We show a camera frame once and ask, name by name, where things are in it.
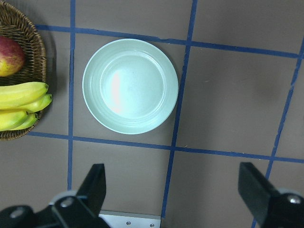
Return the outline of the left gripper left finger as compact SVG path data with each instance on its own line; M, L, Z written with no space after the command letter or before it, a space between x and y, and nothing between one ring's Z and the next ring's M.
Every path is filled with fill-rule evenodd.
M75 195L62 196L35 213L16 205L0 212L2 228L108 228L99 213L106 196L105 166L92 165Z

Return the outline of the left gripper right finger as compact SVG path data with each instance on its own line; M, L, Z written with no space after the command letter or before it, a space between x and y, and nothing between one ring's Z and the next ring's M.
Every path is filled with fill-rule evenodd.
M238 192L261 228L302 228L304 196L277 189L250 162L241 162Z

